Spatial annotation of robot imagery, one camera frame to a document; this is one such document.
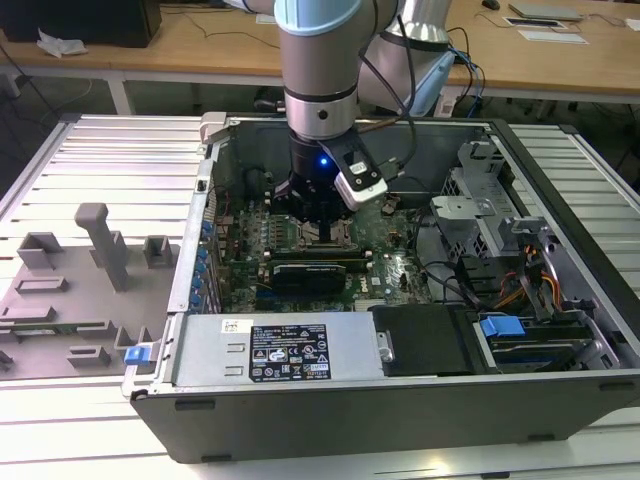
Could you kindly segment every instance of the white sticker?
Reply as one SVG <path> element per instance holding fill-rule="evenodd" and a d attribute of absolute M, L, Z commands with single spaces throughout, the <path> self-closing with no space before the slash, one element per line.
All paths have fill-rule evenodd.
<path fill-rule="evenodd" d="M 272 17 L 271 15 L 264 15 L 262 13 L 256 15 L 256 23 L 260 24 L 268 24 L 268 25 L 275 25 L 276 22 L 276 17 Z"/>
<path fill-rule="evenodd" d="M 222 321 L 222 333 L 251 333 L 253 320 L 225 318 Z"/>
<path fill-rule="evenodd" d="M 14 331 L 18 337 L 36 337 L 38 335 L 55 335 L 54 330 L 18 330 Z"/>
<path fill-rule="evenodd" d="M 349 167 L 354 175 L 360 175 L 367 171 L 367 164 L 364 162 L 358 162 Z"/>

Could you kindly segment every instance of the blue latch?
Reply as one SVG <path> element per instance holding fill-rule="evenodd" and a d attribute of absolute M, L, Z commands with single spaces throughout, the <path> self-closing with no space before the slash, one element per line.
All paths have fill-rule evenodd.
<path fill-rule="evenodd" d="M 525 335 L 520 319 L 510 315 L 487 317 L 484 320 L 480 320 L 480 326 L 485 337 L 493 335 L 498 337 Z"/>
<path fill-rule="evenodd" d="M 124 354 L 125 365 L 149 365 L 151 363 L 151 347 L 129 347 Z"/>

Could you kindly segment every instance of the gray 3d-printed part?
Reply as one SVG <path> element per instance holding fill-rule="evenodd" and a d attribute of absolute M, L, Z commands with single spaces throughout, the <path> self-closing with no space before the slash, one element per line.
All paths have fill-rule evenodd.
<path fill-rule="evenodd" d="M 0 330 L 0 343 L 20 343 L 20 337 L 11 330 Z"/>
<path fill-rule="evenodd" d="M 114 290 L 124 292 L 129 278 L 125 268 L 126 256 L 122 255 L 113 243 L 113 237 L 107 226 L 108 214 L 109 209 L 104 203 L 83 203 L 78 207 L 75 221 L 89 234 Z"/>
<path fill-rule="evenodd" d="M 78 346 L 69 347 L 69 355 L 67 360 L 75 368 L 107 366 L 111 363 L 111 357 L 104 347 L 97 346 Z"/>
<path fill-rule="evenodd" d="M 2 350 L 0 350 L 0 370 L 6 372 L 11 368 L 12 364 L 13 359 Z"/>
<path fill-rule="evenodd" d="M 16 285 L 19 294 L 64 292 L 69 285 L 64 277 L 38 277 L 22 280 Z"/>
<path fill-rule="evenodd" d="M 129 250 L 127 249 L 127 245 L 124 243 L 124 237 L 120 232 L 111 232 L 111 238 L 113 239 L 113 245 L 116 247 L 118 255 L 123 256 L 124 264 L 126 265 L 127 261 L 129 260 Z M 93 258 L 93 261 L 96 263 L 96 267 L 104 268 L 104 266 L 102 265 L 102 261 L 100 260 L 100 257 L 96 253 L 95 249 L 90 249 L 89 253 L 91 254 L 91 258 Z"/>
<path fill-rule="evenodd" d="M 124 354 L 127 353 L 127 348 L 134 346 L 133 340 L 127 333 L 127 330 L 124 327 L 118 328 L 118 333 L 116 334 L 116 340 L 113 342 L 113 349 L 124 358 Z"/>
<path fill-rule="evenodd" d="M 18 255 L 29 270 L 53 270 L 47 254 L 61 251 L 53 233 L 29 233 L 20 244 Z"/>
<path fill-rule="evenodd" d="M 56 316 L 53 307 L 6 308 L 0 315 L 0 322 L 33 323 L 51 322 Z"/>
<path fill-rule="evenodd" d="M 117 328 L 111 320 L 101 322 L 100 326 L 78 327 L 77 332 L 82 338 L 115 338 Z"/>
<path fill-rule="evenodd" d="M 149 268 L 171 268 L 173 267 L 173 254 L 169 237 L 149 236 L 144 241 L 144 258 L 147 260 Z"/>
<path fill-rule="evenodd" d="M 150 342 L 151 333 L 149 333 L 149 329 L 147 327 L 142 327 L 140 329 L 140 335 L 138 335 L 138 343 Z"/>
<path fill-rule="evenodd" d="M 130 246 L 128 288 L 118 293 L 113 291 L 104 270 L 96 268 L 89 248 L 65 247 L 60 253 L 49 254 L 55 275 L 64 277 L 68 283 L 64 292 L 20 294 L 15 289 L 20 282 L 52 275 L 47 270 L 32 271 L 24 265 L 19 270 L 0 300 L 0 314 L 7 308 L 51 306 L 56 315 L 47 323 L 0 323 L 0 349 L 19 365 L 7 372 L 0 371 L 0 380 L 122 375 L 126 365 L 121 353 L 126 347 L 122 352 L 114 348 L 119 327 L 126 328 L 134 340 L 132 344 L 142 327 L 148 329 L 153 340 L 162 336 L 174 269 L 150 270 L 142 245 Z M 172 245 L 172 250 L 173 258 L 178 258 L 179 247 Z M 111 363 L 75 369 L 67 361 L 69 347 L 84 343 L 102 345 L 111 356 Z"/>

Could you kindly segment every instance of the wooden desk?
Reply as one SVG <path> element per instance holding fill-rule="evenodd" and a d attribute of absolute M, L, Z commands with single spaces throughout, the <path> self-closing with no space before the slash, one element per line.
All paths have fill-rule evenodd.
<path fill-rule="evenodd" d="M 585 15 L 640 19 L 640 5 L 587 0 L 560 3 Z M 255 16 L 239 11 L 184 11 L 188 13 L 163 7 L 160 31 L 145 49 L 89 45 L 88 54 L 59 60 L 35 44 L 3 44 L 27 74 L 106 80 L 120 114 L 134 111 L 126 95 L 128 80 L 282 85 L 278 49 L 241 33 L 228 33 L 245 32 L 277 45 L 276 26 L 256 24 Z M 479 0 L 453 0 L 447 26 L 468 32 L 473 60 L 487 75 L 486 96 L 640 103 L 640 32 L 594 17 L 569 28 L 581 30 L 579 34 L 589 45 L 531 42 L 517 28 L 498 28 L 475 16 L 478 12 L 500 25 L 506 25 L 502 17 L 516 15 L 508 8 L 508 0 L 502 0 L 498 12 L 483 8 Z M 227 33 L 205 39 L 194 23 L 207 34 Z M 451 37 L 458 48 L 464 48 L 461 32 L 452 32 Z M 0 57 L 1 73 L 17 72 Z M 440 115 L 446 116 L 468 81 L 466 69 L 454 67 L 439 103 Z"/>
<path fill-rule="evenodd" d="M 589 45 L 532 42 L 507 26 L 503 17 L 517 17 L 502 0 L 499 11 L 478 8 L 472 0 L 454 0 L 447 27 L 464 27 L 469 35 L 473 61 L 487 75 L 488 97 L 534 98 L 543 100 L 640 103 L 640 32 L 615 27 L 600 17 L 578 24 L 564 22 Z M 583 15 L 598 13 L 615 19 L 640 19 L 640 5 L 586 0 L 532 0 L 532 3 L 574 8 Z M 481 12 L 487 18 L 476 16 Z M 462 32 L 451 33 L 457 48 L 465 48 Z M 455 66 L 443 91 L 439 107 L 446 110 L 466 89 L 469 74 Z"/>
<path fill-rule="evenodd" d="M 241 11 L 199 12 L 162 7 L 162 25 L 147 48 L 87 45 L 85 55 L 62 59 L 46 54 L 35 43 L 7 42 L 7 52 L 33 76 L 76 77 L 105 80 L 109 84 L 116 111 L 131 115 L 135 109 L 127 96 L 127 81 L 214 83 L 230 85 L 282 85 L 280 50 L 275 25 L 257 24 L 255 15 Z M 223 32 L 204 38 L 207 34 Z M 1 74 L 18 72 L 0 53 Z"/>

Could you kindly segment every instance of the warning label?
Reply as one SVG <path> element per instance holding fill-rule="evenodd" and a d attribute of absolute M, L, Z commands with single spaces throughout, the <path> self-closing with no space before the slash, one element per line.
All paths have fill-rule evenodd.
<path fill-rule="evenodd" d="M 325 325 L 277 325 L 251 328 L 254 382 L 326 380 L 331 378 Z"/>

